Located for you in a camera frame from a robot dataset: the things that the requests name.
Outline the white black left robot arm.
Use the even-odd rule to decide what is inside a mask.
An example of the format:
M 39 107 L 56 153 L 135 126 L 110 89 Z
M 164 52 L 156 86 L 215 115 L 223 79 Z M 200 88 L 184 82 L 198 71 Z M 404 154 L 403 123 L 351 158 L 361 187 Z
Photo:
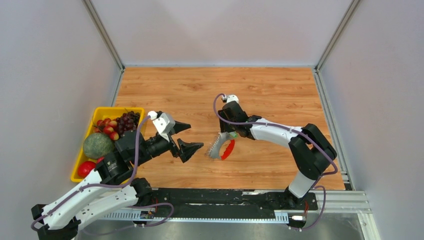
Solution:
M 188 123 L 163 117 L 153 120 L 155 136 L 145 140 L 140 129 L 124 132 L 89 174 L 69 192 L 50 204 L 31 208 L 32 230 L 40 240 L 73 240 L 79 231 L 97 219 L 126 207 L 151 208 L 152 188 L 145 178 L 136 177 L 137 168 L 165 152 L 187 162 L 202 142 L 187 143 L 177 134 L 191 128 Z

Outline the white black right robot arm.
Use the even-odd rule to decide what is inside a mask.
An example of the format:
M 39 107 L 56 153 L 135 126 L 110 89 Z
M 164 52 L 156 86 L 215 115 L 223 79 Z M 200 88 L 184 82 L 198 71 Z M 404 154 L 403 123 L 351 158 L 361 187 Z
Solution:
M 227 102 L 221 110 L 214 110 L 223 130 L 237 133 L 242 138 L 265 141 L 290 150 L 298 172 L 286 188 L 286 204 L 298 209 L 306 201 L 305 195 L 335 164 L 337 152 L 320 129 L 308 123 L 303 127 L 275 123 L 258 115 L 247 115 L 236 101 Z

